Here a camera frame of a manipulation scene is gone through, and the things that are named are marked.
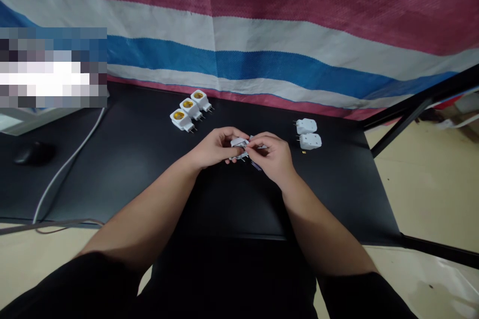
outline tiled floor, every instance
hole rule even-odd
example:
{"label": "tiled floor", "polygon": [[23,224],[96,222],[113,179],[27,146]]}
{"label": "tiled floor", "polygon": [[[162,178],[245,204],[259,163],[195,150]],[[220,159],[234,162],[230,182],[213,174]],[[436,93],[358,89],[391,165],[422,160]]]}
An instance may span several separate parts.
{"label": "tiled floor", "polygon": [[[370,145],[386,131],[369,133]],[[376,164],[403,233],[479,252],[478,145],[456,130],[411,124]],[[93,234],[68,229],[0,237],[0,308],[71,259]],[[479,318],[479,271],[402,248],[366,250],[419,318]],[[319,318],[328,318],[321,295],[315,306]]]}

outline computer mouse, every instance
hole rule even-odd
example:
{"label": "computer mouse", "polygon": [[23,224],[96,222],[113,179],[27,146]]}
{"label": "computer mouse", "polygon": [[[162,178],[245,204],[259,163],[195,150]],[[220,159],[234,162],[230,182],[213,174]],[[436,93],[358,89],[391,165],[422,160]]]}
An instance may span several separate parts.
{"label": "computer mouse", "polygon": [[15,154],[13,163],[19,165],[43,165],[53,158],[55,147],[42,142],[25,144]]}

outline forearm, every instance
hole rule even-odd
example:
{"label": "forearm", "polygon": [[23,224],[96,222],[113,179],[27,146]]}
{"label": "forearm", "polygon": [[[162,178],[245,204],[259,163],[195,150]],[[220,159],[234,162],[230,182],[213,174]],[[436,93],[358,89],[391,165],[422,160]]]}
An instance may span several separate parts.
{"label": "forearm", "polygon": [[80,254],[99,251],[140,272],[147,270],[175,230],[199,172],[187,157],[176,161],[108,221]]}
{"label": "forearm", "polygon": [[361,244],[299,175],[291,175],[280,188],[301,250],[317,274],[341,276],[377,272]]}

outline white cable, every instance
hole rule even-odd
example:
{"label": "white cable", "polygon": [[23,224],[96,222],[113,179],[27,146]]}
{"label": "white cable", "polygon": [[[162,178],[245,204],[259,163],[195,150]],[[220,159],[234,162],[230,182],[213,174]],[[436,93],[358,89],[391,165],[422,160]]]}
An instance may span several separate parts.
{"label": "white cable", "polygon": [[93,126],[93,128],[91,129],[91,131],[90,131],[90,133],[88,134],[88,136],[85,138],[85,140],[83,140],[83,142],[81,143],[80,147],[78,147],[77,150],[71,155],[71,157],[63,164],[63,166],[58,170],[58,172],[56,173],[56,175],[52,178],[52,180],[51,180],[50,183],[48,184],[48,186],[47,186],[45,192],[43,192],[43,195],[42,195],[41,198],[40,198],[40,202],[38,202],[38,205],[36,206],[35,215],[33,216],[33,221],[31,222],[32,224],[35,224],[35,223],[36,223],[36,220],[37,220],[37,218],[38,218],[38,214],[39,214],[39,212],[40,212],[41,205],[42,205],[43,201],[45,200],[45,197],[46,197],[48,191],[50,190],[50,187],[55,183],[56,178],[60,175],[60,173],[63,171],[63,169],[66,167],[66,165],[69,164],[70,161],[75,158],[75,156],[78,154],[78,152],[80,152],[80,150],[83,148],[83,146],[85,145],[85,143],[89,140],[89,138],[91,137],[91,135],[93,134],[93,132],[95,132],[96,128],[97,128],[98,125],[100,124],[101,118],[103,117],[103,114],[105,113],[105,110],[106,110],[105,107],[101,109],[100,115],[98,116],[98,120],[96,120],[96,124]]}

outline metal frame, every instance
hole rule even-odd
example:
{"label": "metal frame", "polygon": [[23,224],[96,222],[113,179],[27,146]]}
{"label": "metal frame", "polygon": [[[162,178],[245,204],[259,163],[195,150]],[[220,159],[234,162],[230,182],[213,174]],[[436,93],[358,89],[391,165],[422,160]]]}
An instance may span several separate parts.
{"label": "metal frame", "polygon": [[477,86],[479,86],[479,64],[467,69],[466,71],[458,73],[437,85],[421,91],[420,93],[401,101],[380,113],[362,120],[360,123],[365,131],[370,130],[404,116],[407,111],[411,108],[418,107],[426,99],[431,99],[432,104],[435,104]]}
{"label": "metal frame", "polygon": [[[376,157],[384,148],[386,148],[387,145],[391,143],[425,109],[478,86],[479,64],[401,101],[370,118],[362,120],[360,122],[361,126],[366,131],[401,118],[372,148],[371,153],[373,157]],[[401,244],[405,248],[415,249],[468,267],[479,269],[479,253],[406,236],[402,233]]]}

